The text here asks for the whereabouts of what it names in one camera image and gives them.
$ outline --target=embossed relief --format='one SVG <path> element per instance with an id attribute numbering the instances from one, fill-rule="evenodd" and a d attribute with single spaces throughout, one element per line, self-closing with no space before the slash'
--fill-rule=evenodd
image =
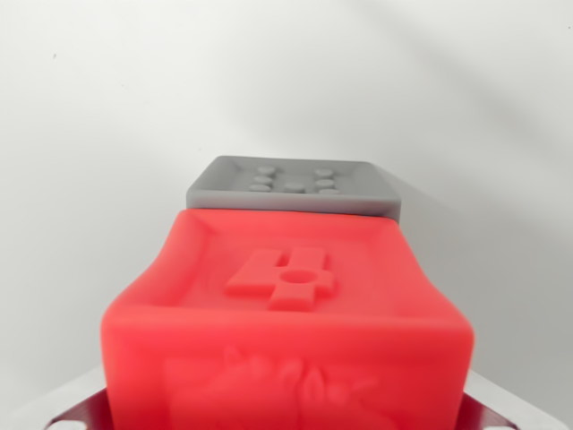
<path id="1" fill-rule="evenodd" d="M 300 358 L 272 360 L 227 348 L 222 371 L 180 390 L 177 430 L 398 430 L 369 408 L 375 378 L 339 381 Z"/>
<path id="2" fill-rule="evenodd" d="M 258 249 L 225 285 L 232 296 L 269 297 L 269 309 L 311 311 L 317 295 L 332 295 L 334 276 L 324 270 L 326 252 L 320 248 L 294 248 L 288 264 L 279 266 L 283 253 Z"/>

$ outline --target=raised dots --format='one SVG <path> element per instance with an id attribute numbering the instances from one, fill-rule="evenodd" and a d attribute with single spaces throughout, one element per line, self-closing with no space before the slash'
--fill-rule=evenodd
<path id="1" fill-rule="evenodd" d="M 252 181 L 256 184 L 263 184 L 263 185 L 272 185 L 272 178 L 268 176 L 255 176 Z"/>
<path id="2" fill-rule="evenodd" d="M 252 184 L 249 185 L 249 191 L 255 191 L 258 193 L 268 193 L 270 191 L 270 187 L 268 185 L 263 185 L 263 184 Z"/>
<path id="3" fill-rule="evenodd" d="M 287 182 L 285 187 L 283 188 L 285 193 L 304 193 L 305 188 L 304 184 L 300 184 L 298 182 Z"/>
<path id="4" fill-rule="evenodd" d="M 263 176 L 275 176 L 275 174 L 277 173 L 277 168 L 274 168 L 272 166 L 258 166 L 257 173 Z"/>
<path id="5" fill-rule="evenodd" d="M 324 188 L 319 191 L 319 194 L 340 194 L 340 190 L 337 190 L 336 188 Z"/>
<path id="6" fill-rule="evenodd" d="M 331 179 L 334 176 L 334 171 L 331 168 L 317 168 L 314 170 L 314 175 L 319 179 Z"/>
<path id="7" fill-rule="evenodd" d="M 314 183 L 319 190 L 326 188 L 334 188 L 334 181 L 332 179 L 319 179 Z"/>

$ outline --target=gray 3d-printed block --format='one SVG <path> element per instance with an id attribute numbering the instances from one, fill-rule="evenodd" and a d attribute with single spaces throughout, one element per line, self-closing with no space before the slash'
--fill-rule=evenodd
<path id="1" fill-rule="evenodd" d="M 400 198 L 371 163 L 222 156 L 191 185 L 187 208 L 348 213 L 398 221 Z"/>

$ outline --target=red 3d-printed block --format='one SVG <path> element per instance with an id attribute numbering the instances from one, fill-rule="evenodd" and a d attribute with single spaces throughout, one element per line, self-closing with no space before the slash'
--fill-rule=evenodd
<path id="1" fill-rule="evenodd" d="M 392 219 L 186 210 L 102 344 L 115 430 L 451 430 L 473 333 Z"/>

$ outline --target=white backdrop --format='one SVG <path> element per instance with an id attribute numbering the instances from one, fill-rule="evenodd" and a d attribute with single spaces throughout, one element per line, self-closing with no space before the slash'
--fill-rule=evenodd
<path id="1" fill-rule="evenodd" d="M 219 154 L 366 159 L 474 368 L 573 424 L 573 4 L 0 2 L 0 414 L 94 366 Z"/>

